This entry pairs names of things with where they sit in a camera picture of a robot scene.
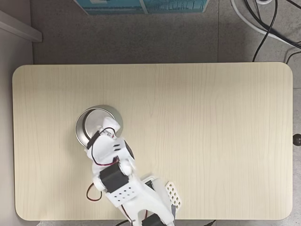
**red wire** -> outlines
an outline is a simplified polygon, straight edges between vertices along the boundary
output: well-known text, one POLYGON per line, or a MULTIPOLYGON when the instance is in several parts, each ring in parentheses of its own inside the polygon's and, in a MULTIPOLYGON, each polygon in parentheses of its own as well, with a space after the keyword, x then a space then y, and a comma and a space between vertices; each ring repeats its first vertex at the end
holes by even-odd
POLYGON ((90 191, 90 189, 92 188, 93 185, 94 185, 94 184, 92 183, 92 184, 89 186, 89 188, 88 188, 88 190, 87 190, 86 196, 87 196, 87 199, 90 200, 91 202, 97 202, 97 201, 101 200, 101 198, 102 198, 102 196, 103 196, 103 193, 100 192, 100 198, 99 198, 99 199, 91 199, 91 198, 89 198, 88 194, 89 194, 89 191, 90 191))
POLYGON ((130 219, 130 221, 131 221, 131 224, 133 224, 133 222, 132 222, 131 218, 128 216, 128 214, 127 214, 126 210, 124 209, 123 205, 121 205, 121 207, 122 207, 122 209, 123 209, 123 211, 124 211, 125 215, 127 216, 127 218, 129 218, 129 219, 130 219))
POLYGON ((107 163, 107 164, 100 164, 100 163, 94 161, 94 163, 95 163, 97 166, 111 166, 111 165, 114 165, 114 164, 117 163, 117 162, 119 162, 118 156, 115 157, 115 158, 113 159, 113 162, 107 163))

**perforated plate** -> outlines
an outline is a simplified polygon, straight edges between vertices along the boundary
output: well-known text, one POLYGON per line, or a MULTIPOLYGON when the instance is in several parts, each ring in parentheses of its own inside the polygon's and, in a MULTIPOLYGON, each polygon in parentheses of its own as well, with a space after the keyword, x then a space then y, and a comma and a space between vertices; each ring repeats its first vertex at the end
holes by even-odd
POLYGON ((178 190, 176 189, 173 182, 168 182, 165 185, 165 188, 167 190, 168 197, 170 199, 170 202, 172 205, 175 205, 175 211, 179 211, 179 209, 182 206, 182 200, 179 196, 178 190))
POLYGON ((113 193, 106 193, 106 196, 115 207, 118 207, 128 200, 136 197, 140 193, 139 187, 140 186, 137 186, 136 181, 133 180, 113 193))

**wall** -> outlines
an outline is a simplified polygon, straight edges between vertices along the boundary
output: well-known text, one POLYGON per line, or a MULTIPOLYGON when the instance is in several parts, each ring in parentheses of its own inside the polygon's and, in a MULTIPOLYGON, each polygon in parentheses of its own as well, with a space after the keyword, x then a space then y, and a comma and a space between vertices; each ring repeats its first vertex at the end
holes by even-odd
MULTIPOLYGON (((29 0, 0 0, 0 10, 30 24, 29 0)), ((0 29, 0 225, 33 226, 15 211, 12 75, 32 64, 32 43, 0 29)))
POLYGON ((27 25, 31 25, 29 0, 0 0, 0 10, 27 25))

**table top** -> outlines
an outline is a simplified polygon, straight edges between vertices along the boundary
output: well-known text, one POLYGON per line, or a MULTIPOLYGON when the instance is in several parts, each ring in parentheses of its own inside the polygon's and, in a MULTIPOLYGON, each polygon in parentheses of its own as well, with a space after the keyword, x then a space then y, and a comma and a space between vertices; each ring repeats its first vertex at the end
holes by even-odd
POLYGON ((175 183, 182 199, 177 219, 290 214, 293 75, 287 65, 26 65, 13 76, 21 218, 123 218, 105 197, 86 199, 92 162, 75 122, 95 105, 120 112, 140 176, 152 172, 175 183))

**metal bowl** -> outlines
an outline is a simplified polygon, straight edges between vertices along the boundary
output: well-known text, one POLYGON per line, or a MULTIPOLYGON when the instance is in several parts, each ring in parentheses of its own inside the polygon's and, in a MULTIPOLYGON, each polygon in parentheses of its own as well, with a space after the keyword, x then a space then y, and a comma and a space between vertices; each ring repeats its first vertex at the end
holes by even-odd
POLYGON ((119 112, 107 105, 93 106, 85 110, 76 120, 75 134, 77 140, 87 146, 91 137, 100 129, 105 117, 112 117, 120 125, 116 136, 120 136, 123 129, 123 121, 119 112))

